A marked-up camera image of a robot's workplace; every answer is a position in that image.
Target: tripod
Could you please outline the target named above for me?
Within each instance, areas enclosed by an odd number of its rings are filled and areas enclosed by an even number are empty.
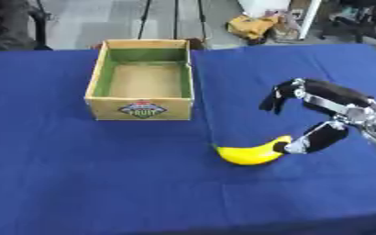
[[[178,22],[179,22],[179,8],[180,8],[180,0],[174,0],[174,15],[173,15],[173,39],[178,39]],[[139,28],[139,34],[138,39],[142,38],[142,33],[144,32],[145,24],[147,22],[148,16],[149,16],[149,9],[151,6],[152,0],[147,0],[147,3],[145,4],[144,13],[141,17],[141,26]],[[202,42],[206,41],[206,29],[205,29],[205,14],[204,14],[204,8],[203,8],[203,1],[197,0],[198,3],[198,10],[199,10],[199,18],[201,20],[201,28],[202,28]]]

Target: banana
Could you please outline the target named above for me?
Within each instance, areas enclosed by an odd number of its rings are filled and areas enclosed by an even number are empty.
[[[273,161],[283,155],[283,153],[273,150],[273,146],[278,142],[291,143],[292,137],[280,136],[269,143],[252,148],[216,147],[216,151],[228,162],[239,165],[256,165]]]

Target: person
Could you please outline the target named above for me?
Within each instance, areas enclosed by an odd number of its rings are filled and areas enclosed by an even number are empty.
[[[33,50],[28,35],[27,0],[0,0],[0,50]]]

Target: fruit logo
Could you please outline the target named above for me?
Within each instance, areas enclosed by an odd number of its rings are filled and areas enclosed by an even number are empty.
[[[120,107],[118,111],[137,118],[145,119],[166,112],[167,109],[152,104],[149,101],[139,100],[138,102],[132,103],[128,106]]]

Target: blue cloth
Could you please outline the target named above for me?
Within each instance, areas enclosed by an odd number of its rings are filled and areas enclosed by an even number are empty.
[[[321,153],[255,167],[222,161],[210,144],[257,144],[322,120],[305,110],[299,120],[298,105],[282,117],[257,110],[268,87],[290,77],[346,77],[336,81],[375,94],[376,52],[197,51],[209,117],[195,76],[194,119],[157,122],[92,119],[83,95],[96,57],[0,52],[0,234],[376,232],[376,150],[354,131]]]

